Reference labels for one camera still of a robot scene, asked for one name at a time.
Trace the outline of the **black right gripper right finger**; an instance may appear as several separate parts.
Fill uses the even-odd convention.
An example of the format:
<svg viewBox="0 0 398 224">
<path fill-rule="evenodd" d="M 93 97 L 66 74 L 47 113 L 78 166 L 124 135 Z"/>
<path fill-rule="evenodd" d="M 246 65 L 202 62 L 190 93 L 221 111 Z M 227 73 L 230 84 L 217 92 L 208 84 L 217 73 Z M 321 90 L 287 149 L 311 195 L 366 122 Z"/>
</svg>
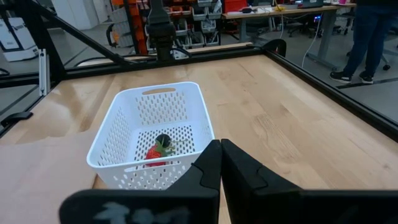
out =
<svg viewBox="0 0 398 224">
<path fill-rule="evenodd" d="M 230 140 L 221 145 L 221 178 L 232 223 L 397 223 L 395 190 L 303 189 Z"/>
</svg>

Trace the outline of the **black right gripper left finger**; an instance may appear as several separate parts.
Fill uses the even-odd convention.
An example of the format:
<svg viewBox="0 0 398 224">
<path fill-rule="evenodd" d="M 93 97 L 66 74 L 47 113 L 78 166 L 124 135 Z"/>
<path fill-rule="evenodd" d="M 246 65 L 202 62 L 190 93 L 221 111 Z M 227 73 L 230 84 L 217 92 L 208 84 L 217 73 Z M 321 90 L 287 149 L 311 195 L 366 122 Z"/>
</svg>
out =
<svg viewBox="0 0 398 224">
<path fill-rule="evenodd" d="M 222 147 L 212 140 L 165 190 L 82 190 L 67 197 L 61 223 L 217 223 Z"/>
</svg>

